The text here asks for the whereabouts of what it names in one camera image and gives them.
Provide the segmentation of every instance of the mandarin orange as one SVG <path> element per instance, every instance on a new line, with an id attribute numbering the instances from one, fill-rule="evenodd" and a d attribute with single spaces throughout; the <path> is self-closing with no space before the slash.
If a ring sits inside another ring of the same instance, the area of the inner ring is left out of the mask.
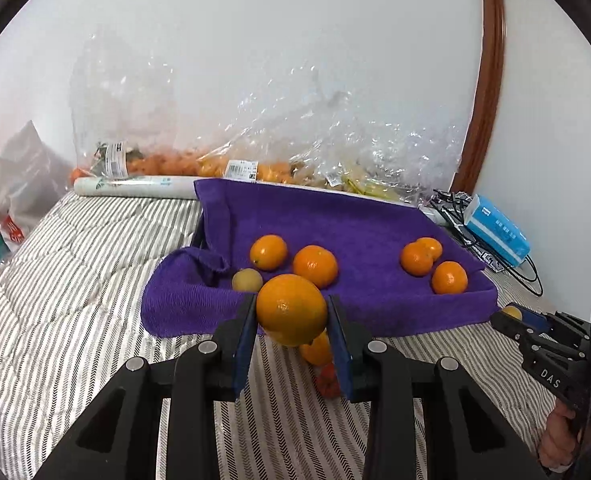
<path id="1" fill-rule="evenodd" d="M 333 361 L 329 334 L 326 330 L 317 336 L 311 344 L 300 345 L 299 350 L 304 360 L 313 366 L 324 366 Z"/>
<path id="2" fill-rule="evenodd" d="M 251 246 L 248 257 L 259 270 L 275 270 L 288 254 L 286 242 L 278 235 L 265 235 Z"/>
<path id="3" fill-rule="evenodd" d="M 327 324 L 327 304 L 318 288 L 295 274 L 268 280 L 256 300 L 258 323 L 285 346 L 309 344 Z"/>
<path id="4" fill-rule="evenodd" d="M 412 242 L 400 252 L 400 265 L 410 275 L 417 278 L 427 275 L 433 267 L 433 258 L 426 245 Z"/>
<path id="5" fill-rule="evenodd" d="M 435 268 L 431 286 L 436 294 L 462 294 L 469 286 L 469 278 L 459 263 L 442 262 Z"/>
<path id="6" fill-rule="evenodd" d="M 306 278 L 318 288 L 324 288 L 338 277 L 338 261 L 324 247 L 309 245 L 295 255 L 293 273 Z"/>
<path id="7" fill-rule="evenodd" d="M 427 248 L 427 251 L 429 251 L 429 254 L 431 255 L 431 258 L 433 258 L 434 262 L 437 261 L 440 256 L 442 256 L 442 244 L 435 238 L 418 238 L 416 242 L 423 244 L 424 247 Z"/>

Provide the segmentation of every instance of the plastic bag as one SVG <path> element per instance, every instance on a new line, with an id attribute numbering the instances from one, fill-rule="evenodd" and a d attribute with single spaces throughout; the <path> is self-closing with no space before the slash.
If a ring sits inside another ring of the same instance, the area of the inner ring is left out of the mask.
<path id="1" fill-rule="evenodd" d="M 0 149 L 0 264 L 64 196 L 67 172 L 32 122 Z"/>
<path id="2" fill-rule="evenodd" d="M 293 65 L 281 57 L 266 60 L 254 74 L 261 84 L 237 106 L 230 103 L 232 115 L 216 111 L 219 120 L 207 122 L 218 126 L 208 131 L 186 128 L 195 137 L 181 139 L 178 150 L 172 148 L 173 70 L 136 56 L 102 31 L 88 42 L 71 78 L 78 166 L 86 174 L 109 178 L 225 176 L 414 205 L 428 202 L 434 188 L 449 187 L 463 132 L 444 125 L 414 129 L 386 120 L 365 102 L 366 92 L 354 94 L 343 87 L 341 77 L 321 67 Z"/>
<path id="3" fill-rule="evenodd" d="M 242 100 L 230 140 L 198 161 L 223 176 L 230 160 L 258 161 L 256 178 L 423 205 L 457 170 L 454 126 L 404 132 L 368 117 L 351 92 L 326 95 L 314 65 L 290 69 Z"/>
<path id="4" fill-rule="evenodd" d="M 75 63 L 69 99 L 80 170 L 110 178 L 160 174 L 160 157 L 147 165 L 141 161 L 149 154 L 162 156 L 175 140 L 173 69 L 168 64 L 138 56 L 101 29 Z"/>

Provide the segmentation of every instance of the human hand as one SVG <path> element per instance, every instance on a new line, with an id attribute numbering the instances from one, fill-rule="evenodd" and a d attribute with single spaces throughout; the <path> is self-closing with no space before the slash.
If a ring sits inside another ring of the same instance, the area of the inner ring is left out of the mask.
<path id="1" fill-rule="evenodd" d="M 575 418 L 575 415 L 566 404 L 555 399 L 555 407 L 546 419 L 546 429 L 538 448 L 543 466 L 556 469 L 571 464 L 578 439 L 571 434 L 569 421 Z"/>

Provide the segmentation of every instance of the purple cloth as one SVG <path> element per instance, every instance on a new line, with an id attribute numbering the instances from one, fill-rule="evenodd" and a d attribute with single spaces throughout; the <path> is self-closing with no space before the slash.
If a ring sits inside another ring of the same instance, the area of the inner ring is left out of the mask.
<path id="1" fill-rule="evenodd" d="M 230 289 L 248 252 L 266 234 L 280 235 L 289 257 L 267 280 L 291 272 L 304 246 L 327 248 L 338 260 L 339 277 L 322 293 L 337 294 L 347 317 L 374 336 L 435 332 L 484 322 L 497 310 L 498 291 L 482 274 L 484 265 L 418 209 L 292 187 L 224 179 L 195 183 L 204 208 L 208 248 L 184 247 L 153 273 L 142 297 L 142 323 L 157 336 L 212 333 L 235 316 L 242 295 Z M 434 294 L 431 275 L 415 278 L 400 267 L 400 250 L 419 237 L 437 238 L 440 260 L 459 262 L 469 276 L 464 294 Z"/>

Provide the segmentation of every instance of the red and white bag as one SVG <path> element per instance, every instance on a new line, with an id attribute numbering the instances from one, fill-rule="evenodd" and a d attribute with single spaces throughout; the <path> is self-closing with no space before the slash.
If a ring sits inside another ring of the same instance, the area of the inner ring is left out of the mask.
<path id="1" fill-rule="evenodd" d="M 0 149 L 0 262 L 66 193 L 67 175 L 32 122 Z"/>

